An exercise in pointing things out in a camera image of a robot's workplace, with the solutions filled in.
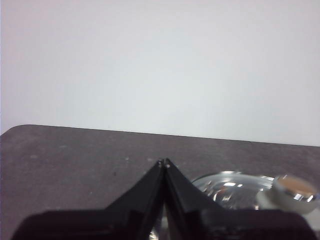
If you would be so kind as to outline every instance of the black plastic part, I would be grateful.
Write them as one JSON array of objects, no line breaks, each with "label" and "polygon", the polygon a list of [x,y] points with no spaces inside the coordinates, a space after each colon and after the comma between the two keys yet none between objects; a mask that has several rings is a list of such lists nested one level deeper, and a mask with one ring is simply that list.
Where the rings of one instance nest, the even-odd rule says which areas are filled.
[{"label": "black plastic part", "polygon": [[28,217],[12,240],[147,240],[164,202],[163,162],[106,209]]},{"label": "black plastic part", "polygon": [[316,240],[298,214],[222,208],[169,159],[106,209],[33,215],[12,240],[147,240],[164,202],[172,240]]},{"label": "black plastic part", "polygon": [[167,215],[172,239],[317,240],[303,217],[281,210],[227,210],[199,191],[167,159]]}]

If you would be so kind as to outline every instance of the dark gray table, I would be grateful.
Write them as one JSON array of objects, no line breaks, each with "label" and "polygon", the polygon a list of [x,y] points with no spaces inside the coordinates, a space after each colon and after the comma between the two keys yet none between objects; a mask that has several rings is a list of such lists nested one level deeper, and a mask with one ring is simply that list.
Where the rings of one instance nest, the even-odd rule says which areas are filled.
[{"label": "dark gray table", "polygon": [[165,157],[190,180],[290,173],[320,188],[320,147],[21,125],[1,136],[1,239],[30,214],[104,208]]}]

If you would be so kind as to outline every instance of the clear glass dish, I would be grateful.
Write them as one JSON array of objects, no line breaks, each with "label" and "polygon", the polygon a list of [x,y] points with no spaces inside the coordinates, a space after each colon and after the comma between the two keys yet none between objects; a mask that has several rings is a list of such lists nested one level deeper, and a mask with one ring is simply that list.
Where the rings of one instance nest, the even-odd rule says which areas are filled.
[{"label": "clear glass dish", "polygon": [[274,178],[253,176],[237,171],[222,171],[218,174],[205,175],[192,183],[213,201],[225,209],[259,210],[256,195],[272,187]]}]

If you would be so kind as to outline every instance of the table surface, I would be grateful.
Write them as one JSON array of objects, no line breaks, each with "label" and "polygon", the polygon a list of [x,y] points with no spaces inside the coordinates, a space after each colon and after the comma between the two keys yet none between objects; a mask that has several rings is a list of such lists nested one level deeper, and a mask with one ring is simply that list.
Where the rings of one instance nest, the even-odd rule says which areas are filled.
[{"label": "table surface", "polygon": [[1,135],[1,239],[34,213],[105,208],[166,157],[190,180],[288,173],[320,188],[320,147],[21,125]]}]

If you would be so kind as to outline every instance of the white background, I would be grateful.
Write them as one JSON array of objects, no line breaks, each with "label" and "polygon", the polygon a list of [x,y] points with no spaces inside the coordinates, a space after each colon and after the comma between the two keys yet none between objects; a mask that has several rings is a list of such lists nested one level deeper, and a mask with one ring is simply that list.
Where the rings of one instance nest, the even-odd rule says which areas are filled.
[{"label": "white background", "polygon": [[320,146],[319,0],[2,0],[1,132]]}]

